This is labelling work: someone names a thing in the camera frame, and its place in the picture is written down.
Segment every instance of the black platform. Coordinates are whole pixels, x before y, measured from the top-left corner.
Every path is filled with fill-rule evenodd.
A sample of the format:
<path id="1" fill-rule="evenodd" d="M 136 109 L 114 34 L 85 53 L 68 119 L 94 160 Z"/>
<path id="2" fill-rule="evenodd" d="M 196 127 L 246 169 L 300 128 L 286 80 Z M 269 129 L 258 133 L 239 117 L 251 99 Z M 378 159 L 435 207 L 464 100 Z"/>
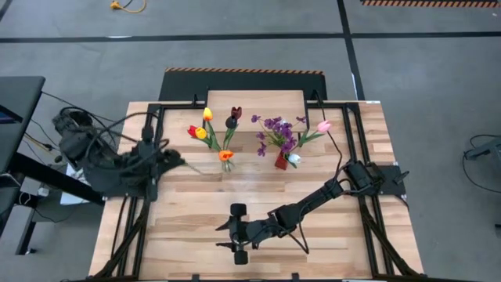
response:
<path id="1" fill-rule="evenodd" d="M 165 71 L 159 101 L 207 99 L 208 90 L 303 90 L 312 99 L 316 90 L 327 99 L 326 80 L 320 70 L 258 70 L 172 67 Z"/>

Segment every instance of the warning stripe tape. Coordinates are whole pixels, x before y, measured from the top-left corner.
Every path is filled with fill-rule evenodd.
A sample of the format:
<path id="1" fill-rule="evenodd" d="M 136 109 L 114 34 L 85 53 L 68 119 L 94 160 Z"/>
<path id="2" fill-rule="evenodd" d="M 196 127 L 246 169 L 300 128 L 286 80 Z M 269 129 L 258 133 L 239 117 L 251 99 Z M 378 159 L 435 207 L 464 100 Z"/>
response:
<path id="1" fill-rule="evenodd" d="M 458 2 L 458 1 L 389 1 L 389 0 L 368 0 L 363 1 L 362 5 L 373 5 L 373 6 L 397 6 L 397 7 L 452 7 L 452 8 L 463 8 L 463 7 L 475 7 L 475 8 L 496 8 L 501 7 L 498 2 Z"/>
<path id="2" fill-rule="evenodd" d="M 234 72 L 234 73 L 253 73 L 253 74 L 323 74 L 321 70 L 262 70 L 245 68 L 223 68 L 223 67 L 168 67 L 168 71 L 210 71 L 210 72 Z"/>

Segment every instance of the white flower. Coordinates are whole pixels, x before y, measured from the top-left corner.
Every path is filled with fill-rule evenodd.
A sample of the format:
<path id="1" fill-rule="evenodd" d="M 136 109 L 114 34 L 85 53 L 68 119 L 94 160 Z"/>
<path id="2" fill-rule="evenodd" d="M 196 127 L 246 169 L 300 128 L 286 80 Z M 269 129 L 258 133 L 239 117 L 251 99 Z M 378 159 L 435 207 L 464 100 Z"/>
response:
<path id="1" fill-rule="evenodd" d="M 299 157 L 299 155 L 297 154 L 290 154 L 289 161 L 293 164 L 299 164 L 301 163 L 301 157 Z"/>

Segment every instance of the purple flower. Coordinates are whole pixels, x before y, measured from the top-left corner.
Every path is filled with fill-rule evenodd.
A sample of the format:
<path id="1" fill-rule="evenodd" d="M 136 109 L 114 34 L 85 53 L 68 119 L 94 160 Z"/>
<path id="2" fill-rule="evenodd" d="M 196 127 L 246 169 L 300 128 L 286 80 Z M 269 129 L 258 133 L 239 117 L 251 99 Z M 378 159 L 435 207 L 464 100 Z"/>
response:
<path id="1" fill-rule="evenodd" d="M 274 132 L 280 132 L 281 128 L 282 128 L 282 125 L 279 122 L 277 122 L 277 123 L 275 123 L 275 125 L 273 125 Z"/>
<path id="2" fill-rule="evenodd" d="M 300 121 L 302 123 L 305 123 L 306 122 L 306 117 L 296 117 L 296 120 Z"/>
<path id="3" fill-rule="evenodd" d="M 276 122 L 274 122 L 271 118 L 266 118 L 265 119 L 265 127 L 267 129 L 272 129 L 273 125 L 275 125 Z"/>
<path id="4" fill-rule="evenodd" d="M 256 137 L 258 137 L 261 140 L 264 140 L 266 138 L 266 136 L 263 132 L 258 132 L 258 134 L 256 134 Z"/>
<path id="5" fill-rule="evenodd" d="M 258 149 L 258 156 L 264 157 L 266 155 L 265 149 L 259 148 Z"/>
<path id="6" fill-rule="evenodd" d="M 258 156 L 262 156 L 264 157 L 266 155 L 266 144 L 264 144 L 263 142 L 260 142 L 261 144 L 261 148 L 258 149 Z"/>
<path id="7" fill-rule="evenodd" d="M 292 137 L 292 131 L 288 127 L 282 127 L 280 134 L 287 139 Z"/>
<path id="8" fill-rule="evenodd" d="M 284 153 L 289 153 L 291 150 L 292 150 L 292 147 L 294 145 L 292 145 L 291 142 L 285 142 L 285 144 L 283 144 L 280 149 L 284 152 Z"/>
<path id="9" fill-rule="evenodd" d="M 255 123 L 255 122 L 258 122 L 258 119 L 260 119 L 261 116 L 257 116 L 257 115 L 253 115 L 252 118 L 250 119 L 250 121 L 252 121 L 252 123 Z"/>

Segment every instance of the red vase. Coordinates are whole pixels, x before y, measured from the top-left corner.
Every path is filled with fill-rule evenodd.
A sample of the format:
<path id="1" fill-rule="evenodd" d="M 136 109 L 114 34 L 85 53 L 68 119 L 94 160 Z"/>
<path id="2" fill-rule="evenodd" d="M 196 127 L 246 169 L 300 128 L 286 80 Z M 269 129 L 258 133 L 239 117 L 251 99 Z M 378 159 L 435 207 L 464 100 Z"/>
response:
<path id="1" fill-rule="evenodd" d="M 280 151 L 280 154 L 278 155 L 278 157 L 276 157 L 275 166 L 277 168 L 280 168 L 280 169 L 283 169 L 283 170 L 287 170 L 287 165 L 288 164 L 289 163 L 285 159 L 284 153 L 282 151 Z"/>

